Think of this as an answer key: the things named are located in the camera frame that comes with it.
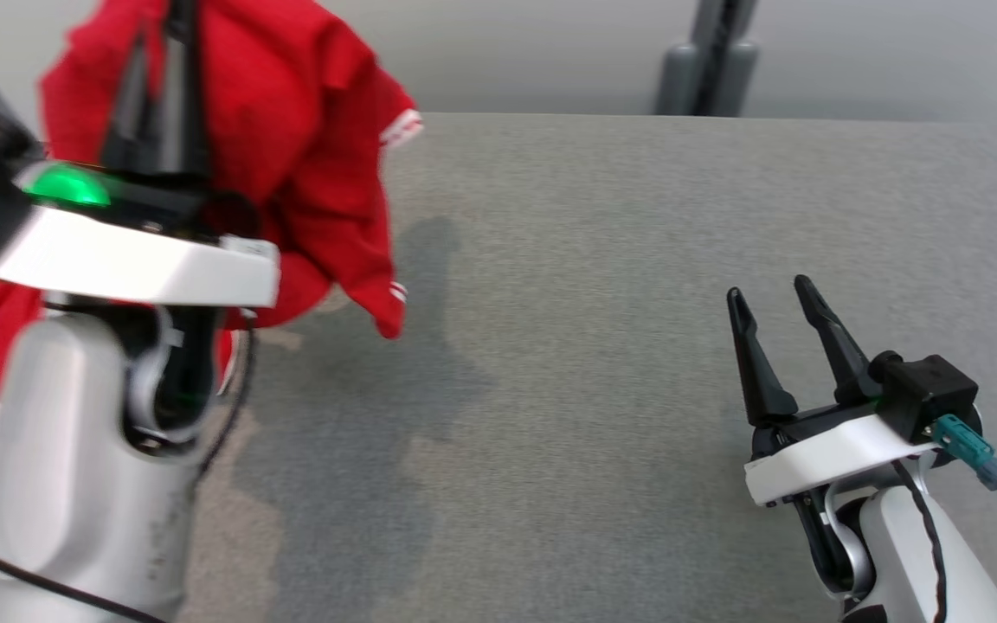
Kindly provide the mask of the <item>grey partition post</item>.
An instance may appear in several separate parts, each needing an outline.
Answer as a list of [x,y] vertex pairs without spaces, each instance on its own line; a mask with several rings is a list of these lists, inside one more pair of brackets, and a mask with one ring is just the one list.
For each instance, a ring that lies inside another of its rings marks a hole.
[[665,52],[654,102],[664,117],[736,118],[760,58],[749,39],[759,0],[697,0],[689,38]]

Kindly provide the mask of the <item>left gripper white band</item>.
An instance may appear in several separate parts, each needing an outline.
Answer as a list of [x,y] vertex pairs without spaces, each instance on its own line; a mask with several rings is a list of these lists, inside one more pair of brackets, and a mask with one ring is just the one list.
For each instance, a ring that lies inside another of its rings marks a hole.
[[[199,0],[169,0],[155,149],[149,51],[145,35],[135,36],[108,117],[100,166],[210,177],[199,43]],[[112,181],[83,169],[30,169],[15,183],[33,210],[0,253],[2,281],[135,303],[250,308],[276,303],[280,253],[272,243],[224,236],[211,245],[122,228],[110,221]]]

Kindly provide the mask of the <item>red basketball jersey white trim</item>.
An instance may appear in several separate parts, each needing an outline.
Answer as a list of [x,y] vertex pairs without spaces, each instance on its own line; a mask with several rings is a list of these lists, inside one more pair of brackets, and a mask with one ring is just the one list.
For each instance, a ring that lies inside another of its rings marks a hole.
[[[191,19],[182,17],[193,4]],[[100,0],[68,32],[41,80],[53,157],[99,164],[121,75],[136,44],[149,94],[163,87],[165,28],[191,26],[190,71],[202,107],[182,132],[209,149],[190,172],[154,164],[131,142],[134,164],[163,185],[237,194],[280,249],[280,292],[262,327],[292,322],[334,286],[364,308],[385,338],[405,317],[381,177],[389,147],[414,137],[421,117],[372,48],[316,0]]]

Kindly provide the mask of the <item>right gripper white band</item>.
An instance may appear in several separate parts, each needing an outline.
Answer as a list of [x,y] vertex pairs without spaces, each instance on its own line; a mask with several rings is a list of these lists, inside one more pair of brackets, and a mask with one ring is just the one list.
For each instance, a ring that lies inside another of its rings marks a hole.
[[[793,279],[804,316],[818,332],[836,387],[840,406],[864,405],[881,395],[881,385],[869,375],[869,359],[807,275]],[[775,427],[792,421],[799,407],[783,389],[758,340],[758,323],[737,287],[727,292],[727,307],[743,405],[752,427]],[[744,466],[753,504],[764,506],[815,486],[835,484],[889,465],[893,460],[922,456],[941,449],[933,440],[910,443],[877,414],[840,423],[807,440],[792,443],[770,457]]]

